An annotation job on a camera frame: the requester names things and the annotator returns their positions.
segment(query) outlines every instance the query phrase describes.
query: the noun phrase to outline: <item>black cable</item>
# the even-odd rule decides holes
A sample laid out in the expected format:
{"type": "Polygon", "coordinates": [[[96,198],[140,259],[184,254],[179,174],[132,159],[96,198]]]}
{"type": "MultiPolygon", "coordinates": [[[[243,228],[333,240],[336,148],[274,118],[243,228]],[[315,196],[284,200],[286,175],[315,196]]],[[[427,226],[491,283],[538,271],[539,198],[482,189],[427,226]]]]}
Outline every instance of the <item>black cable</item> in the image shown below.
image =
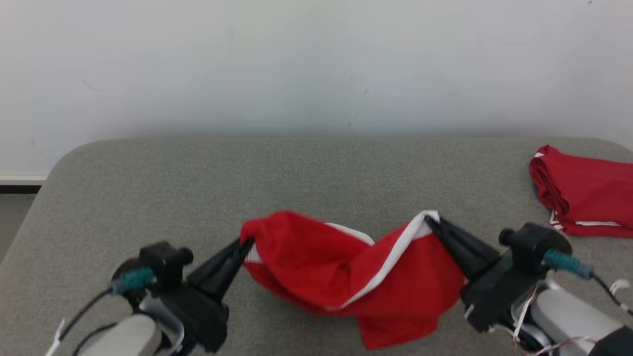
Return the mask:
{"type": "Polygon", "coordinates": [[[79,343],[79,345],[77,345],[77,347],[75,348],[75,351],[73,351],[73,356],[78,356],[79,351],[81,351],[82,347],[84,347],[84,345],[88,342],[88,340],[90,340],[93,336],[97,335],[98,333],[102,333],[108,329],[112,329],[115,325],[116,323],[113,322],[111,324],[100,326],[96,328],[95,330],[93,330],[90,334],[86,335],[82,339],[82,341],[79,343]]]}
{"type": "Polygon", "coordinates": [[[92,308],[92,306],[98,302],[100,299],[102,299],[104,296],[108,295],[110,293],[110,288],[102,291],[101,293],[97,294],[93,299],[91,299],[88,304],[86,304],[81,310],[79,310],[79,313],[77,313],[75,315],[75,317],[68,323],[68,325],[66,325],[66,327],[64,327],[64,330],[62,330],[62,332],[60,333],[60,338],[59,341],[61,342],[62,340],[64,340],[64,338],[66,337],[66,335],[68,334],[68,332],[73,328],[73,326],[75,326],[75,324],[79,321],[79,319],[81,319],[82,316],[84,316],[84,314],[90,309],[92,308]]]}
{"type": "MultiPolygon", "coordinates": [[[[596,282],[598,282],[598,284],[600,284],[600,286],[602,287],[602,289],[605,290],[606,294],[609,295],[609,297],[611,298],[611,300],[613,300],[613,302],[618,306],[618,307],[622,307],[622,305],[624,305],[624,303],[622,303],[620,300],[618,300],[618,298],[615,297],[615,295],[613,293],[611,293],[611,289],[609,288],[608,285],[606,285],[605,281],[598,277],[597,274],[591,272],[591,277],[593,279],[596,280],[596,282]]],[[[629,315],[633,316],[633,312],[627,308],[627,313],[629,313],[629,315]]]]}

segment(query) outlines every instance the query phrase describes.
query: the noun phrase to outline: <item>white wall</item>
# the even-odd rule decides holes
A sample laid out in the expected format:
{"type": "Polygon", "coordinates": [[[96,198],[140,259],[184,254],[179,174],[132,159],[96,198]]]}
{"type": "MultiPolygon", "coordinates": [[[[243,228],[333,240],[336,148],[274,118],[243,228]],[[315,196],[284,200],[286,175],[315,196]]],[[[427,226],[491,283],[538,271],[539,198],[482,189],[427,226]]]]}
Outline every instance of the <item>white wall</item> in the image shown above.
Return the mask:
{"type": "Polygon", "coordinates": [[[0,175],[156,132],[633,148],[627,0],[2,0],[0,175]]]}

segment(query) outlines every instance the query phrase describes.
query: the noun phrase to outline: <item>gray table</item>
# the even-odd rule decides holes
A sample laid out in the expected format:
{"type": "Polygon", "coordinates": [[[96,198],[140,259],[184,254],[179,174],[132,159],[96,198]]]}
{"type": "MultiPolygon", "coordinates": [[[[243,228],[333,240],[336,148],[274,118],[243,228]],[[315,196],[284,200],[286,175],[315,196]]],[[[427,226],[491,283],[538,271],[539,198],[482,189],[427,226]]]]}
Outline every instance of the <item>gray table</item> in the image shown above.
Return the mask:
{"type": "MultiPolygon", "coordinates": [[[[549,219],[528,173],[544,144],[633,162],[633,153],[616,144],[562,138],[123,140],[77,148],[51,172],[0,265],[0,355],[42,355],[60,319],[74,315],[140,247],[166,239],[190,247],[199,263],[236,238],[245,220],[280,209],[377,238],[433,208],[496,244],[504,227],[549,219]]],[[[633,280],[633,240],[572,240],[576,255],[605,279],[633,280]]],[[[631,325],[593,283],[564,274],[557,279],[631,325]]],[[[225,353],[369,353],[354,319],[309,315],[244,271],[225,301],[231,308],[225,353]]],[[[120,298],[101,302],[58,355],[68,355],[86,332],[128,312],[120,298]]],[[[433,335],[372,354],[513,353],[509,338],[477,334],[462,312],[456,305],[433,335]]]]}

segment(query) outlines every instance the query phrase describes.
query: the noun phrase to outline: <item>teal connector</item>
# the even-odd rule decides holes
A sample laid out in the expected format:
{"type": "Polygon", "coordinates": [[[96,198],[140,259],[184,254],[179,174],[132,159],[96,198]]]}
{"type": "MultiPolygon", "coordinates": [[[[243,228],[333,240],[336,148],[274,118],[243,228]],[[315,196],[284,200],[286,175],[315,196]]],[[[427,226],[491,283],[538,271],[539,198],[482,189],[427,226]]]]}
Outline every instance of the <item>teal connector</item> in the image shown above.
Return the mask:
{"type": "Polygon", "coordinates": [[[593,267],[582,263],[578,258],[566,255],[558,250],[548,250],[543,256],[545,263],[552,269],[566,270],[583,279],[591,279],[593,267]]]}
{"type": "Polygon", "coordinates": [[[121,278],[112,281],[111,294],[121,295],[133,289],[147,288],[152,283],[154,283],[154,272],[149,267],[143,267],[125,273],[121,278]]]}

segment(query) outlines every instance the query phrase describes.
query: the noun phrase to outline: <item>red garment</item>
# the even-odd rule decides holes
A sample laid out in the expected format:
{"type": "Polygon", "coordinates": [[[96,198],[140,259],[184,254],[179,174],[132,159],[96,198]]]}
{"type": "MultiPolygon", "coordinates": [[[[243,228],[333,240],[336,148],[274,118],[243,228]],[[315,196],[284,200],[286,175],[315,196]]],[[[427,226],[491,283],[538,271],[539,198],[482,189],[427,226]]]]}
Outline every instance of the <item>red garment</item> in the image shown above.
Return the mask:
{"type": "Polygon", "coordinates": [[[570,156],[547,145],[534,155],[530,174],[557,230],[633,238],[633,164],[570,156]]]}
{"type": "Polygon", "coordinates": [[[255,238],[244,265],[255,281],[309,312],[358,317],[367,348],[405,343],[437,328],[464,277],[424,222],[374,243],[344,226],[293,212],[246,222],[255,238]]]}

